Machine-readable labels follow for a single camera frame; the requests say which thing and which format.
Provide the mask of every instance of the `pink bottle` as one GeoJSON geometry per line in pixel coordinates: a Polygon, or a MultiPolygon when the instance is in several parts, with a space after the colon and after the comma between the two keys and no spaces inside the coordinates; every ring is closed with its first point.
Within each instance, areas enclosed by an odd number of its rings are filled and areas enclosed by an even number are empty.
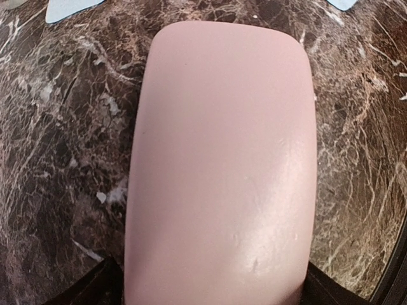
{"type": "Polygon", "coordinates": [[[127,205],[127,305],[298,304],[317,143],[303,48],[180,22],[153,40],[127,205]]]}

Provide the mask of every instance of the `smooth pink object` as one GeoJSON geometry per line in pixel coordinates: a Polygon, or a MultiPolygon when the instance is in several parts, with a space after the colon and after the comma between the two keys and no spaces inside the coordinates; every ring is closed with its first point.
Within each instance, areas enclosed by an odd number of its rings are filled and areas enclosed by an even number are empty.
{"type": "Polygon", "coordinates": [[[310,66],[292,37],[215,22],[161,30],[135,128],[126,304],[297,304],[315,129],[310,66]]]}

